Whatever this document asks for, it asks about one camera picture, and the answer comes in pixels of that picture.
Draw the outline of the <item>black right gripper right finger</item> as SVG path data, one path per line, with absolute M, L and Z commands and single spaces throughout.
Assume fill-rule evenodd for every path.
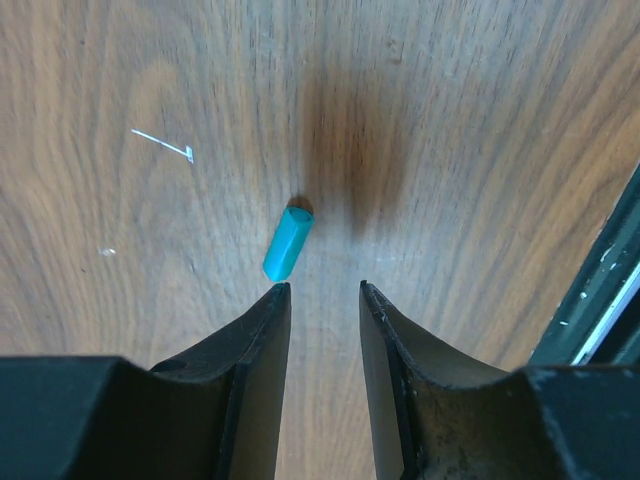
M 527 377 L 480 362 L 360 285 L 360 337 L 380 479 L 547 479 Z

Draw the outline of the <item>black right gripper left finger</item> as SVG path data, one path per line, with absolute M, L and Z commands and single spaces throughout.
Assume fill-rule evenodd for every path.
M 222 381 L 216 479 L 275 477 L 291 330 L 291 288 L 278 283 L 236 320 L 151 371 L 183 383 Z

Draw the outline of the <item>teal marker cap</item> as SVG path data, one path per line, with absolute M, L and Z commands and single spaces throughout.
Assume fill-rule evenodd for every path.
M 263 271 L 273 282 L 285 281 L 293 271 L 314 224 L 314 216 L 300 207 L 286 207 L 263 261 Z

